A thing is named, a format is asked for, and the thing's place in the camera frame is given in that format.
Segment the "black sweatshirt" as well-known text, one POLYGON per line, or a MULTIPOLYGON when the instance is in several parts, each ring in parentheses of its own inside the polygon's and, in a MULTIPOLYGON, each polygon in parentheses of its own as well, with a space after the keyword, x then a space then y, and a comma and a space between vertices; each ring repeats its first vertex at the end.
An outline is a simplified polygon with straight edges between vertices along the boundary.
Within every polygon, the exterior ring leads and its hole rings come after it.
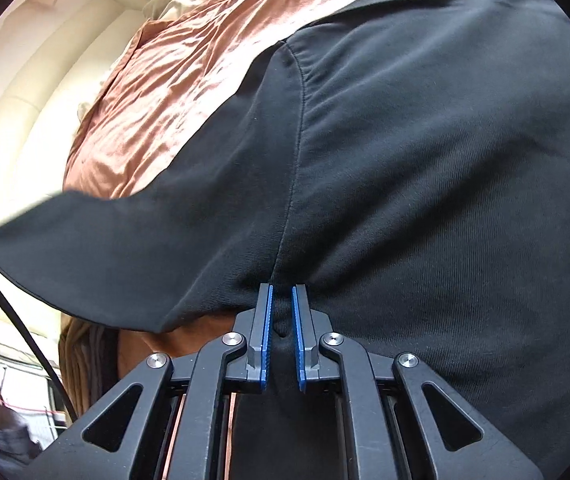
POLYGON ((547 479, 570 477, 570 19, 554 0, 358 0, 267 48, 130 198, 0 226, 0 273, 165 333, 274 287, 268 390, 235 479, 332 479, 329 396, 294 378, 291 289, 368 351, 416 354, 547 479))

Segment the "cream padded headboard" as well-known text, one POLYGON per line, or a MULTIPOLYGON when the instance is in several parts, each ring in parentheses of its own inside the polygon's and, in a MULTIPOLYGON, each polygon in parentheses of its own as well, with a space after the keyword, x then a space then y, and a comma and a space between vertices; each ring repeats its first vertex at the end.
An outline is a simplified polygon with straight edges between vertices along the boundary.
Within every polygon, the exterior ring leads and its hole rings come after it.
POLYGON ((149 0, 14 0, 0 17, 0 220, 56 193, 79 112, 149 0))

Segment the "orange bed sheet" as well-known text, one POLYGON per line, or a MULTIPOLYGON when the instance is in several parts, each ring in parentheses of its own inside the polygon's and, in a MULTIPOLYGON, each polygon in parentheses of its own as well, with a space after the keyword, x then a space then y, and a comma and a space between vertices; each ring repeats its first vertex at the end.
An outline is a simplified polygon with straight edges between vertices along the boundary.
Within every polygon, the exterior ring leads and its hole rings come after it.
MULTIPOLYGON (((120 200, 143 191, 234 96, 260 54, 355 1, 209 0, 177 20, 147 22, 79 126, 62 193, 120 200)), ((199 351, 253 306, 205 314, 165 333, 110 327, 60 309, 68 323, 59 364, 74 408, 86 413, 151 353, 199 351)))

